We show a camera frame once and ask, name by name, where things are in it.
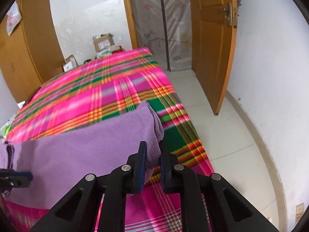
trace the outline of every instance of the wall socket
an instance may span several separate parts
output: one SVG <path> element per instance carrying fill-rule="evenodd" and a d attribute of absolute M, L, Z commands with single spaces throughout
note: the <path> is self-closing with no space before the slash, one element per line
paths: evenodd
<path fill-rule="evenodd" d="M 303 214 L 304 214 L 304 204 L 302 203 L 296 206 L 295 222 L 299 222 Z"/>

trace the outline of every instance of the folded towel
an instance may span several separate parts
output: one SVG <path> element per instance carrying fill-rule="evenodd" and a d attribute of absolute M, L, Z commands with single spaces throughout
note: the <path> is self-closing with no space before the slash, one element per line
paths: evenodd
<path fill-rule="evenodd" d="M 160 165 L 159 141 L 164 131 L 147 102 L 134 111 L 86 128 L 13 144 L 13 169 L 30 171 L 29 188 L 13 188 L 7 201 L 30 208 L 50 209 L 83 176 L 111 173 L 147 142 L 146 175 Z M 0 147 L 0 168 L 8 165 L 7 150 Z"/>

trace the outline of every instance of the tiled floor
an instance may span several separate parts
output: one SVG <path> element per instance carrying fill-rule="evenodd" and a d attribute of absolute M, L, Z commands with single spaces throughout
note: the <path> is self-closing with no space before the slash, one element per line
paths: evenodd
<path fill-rule="evenodd" d="M 275 192 L 266 165 L 245 124 L 225 98 L 214 116 L 191 70 L 166 72 L 183 103 L 214 170 L 279 228 Z"/>

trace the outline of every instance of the silver screw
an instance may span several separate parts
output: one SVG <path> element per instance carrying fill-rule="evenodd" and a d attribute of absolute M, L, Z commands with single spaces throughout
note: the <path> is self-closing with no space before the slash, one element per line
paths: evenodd
<path fill-rule="evenodd" d="M 87 174 L 85 177 L 86 181 L 93 181 L 95 179 L 95 176 L 93 174 Z"/>
<path fill-rule="evenodd" d="M 174 166 L 174 168 L 175 168 L 176 170 L 180 171 L 180 170 L 184 169 L 184 166 L 183 166 L 182 164 L 176 164 L 176 165 Z"/>
<path fill-rule="evenodd" d="M 213 173 L 211 175 L 212 179 L 215 180 L 215 181 L 219 181 L 221 179 L 221 175 L 218 174 L 218 173 Z"/>
<path fill-rule="evenodd" d="M 130 165 L 123 165 L 123 166 L 121 167 L 121 169 L 122 169 L 123 171 L 129 171 L 129 170 L 131 169 L 131 166 L 130 166 Z"/>

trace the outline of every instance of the bed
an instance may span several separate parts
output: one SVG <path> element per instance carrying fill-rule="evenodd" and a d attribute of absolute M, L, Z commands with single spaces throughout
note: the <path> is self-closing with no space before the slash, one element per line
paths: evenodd
<path fill-rule="evenodd" d="M 189 116 L 148 48 L 114 54 L 54 77 L 19 110 L 7 140 L 18 143 L 84 128 L 132 111 L 142 101 L 160 117 L 168 151 L 197 173 L 213 173 Z M 20 232 L 29 231 L 48 211 L 6 205 Z M 159 169 L 142 194 L 127 198 L 126 231 L 181 231 L 179 195 L 163 194 Z"/>

